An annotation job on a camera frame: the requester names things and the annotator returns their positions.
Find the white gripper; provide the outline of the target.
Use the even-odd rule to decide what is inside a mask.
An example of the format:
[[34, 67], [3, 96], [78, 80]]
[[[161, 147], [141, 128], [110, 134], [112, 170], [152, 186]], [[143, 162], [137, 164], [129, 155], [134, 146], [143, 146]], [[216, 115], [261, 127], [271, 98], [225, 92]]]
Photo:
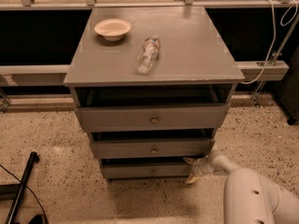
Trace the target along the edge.
[[192, 166], [192, 174], [189, 175], [186, 184], [192, 184], [199, 180], [198, 176], [211, 175], [215, 169], [208, 162], [208, 158], [193, 159], [188, 157], [182, 158], [186, 163]]

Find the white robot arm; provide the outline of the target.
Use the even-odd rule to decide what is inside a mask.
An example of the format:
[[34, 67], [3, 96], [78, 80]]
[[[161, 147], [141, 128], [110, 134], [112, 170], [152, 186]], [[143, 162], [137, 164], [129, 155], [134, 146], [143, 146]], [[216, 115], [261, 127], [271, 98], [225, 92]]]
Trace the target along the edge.
[[204, 175], [227, 175], [224, 224], [299, 224], [299, 198], [269, 178], [233, 163], [219, 151], [184, 160], [191, 166], [188, 184]]

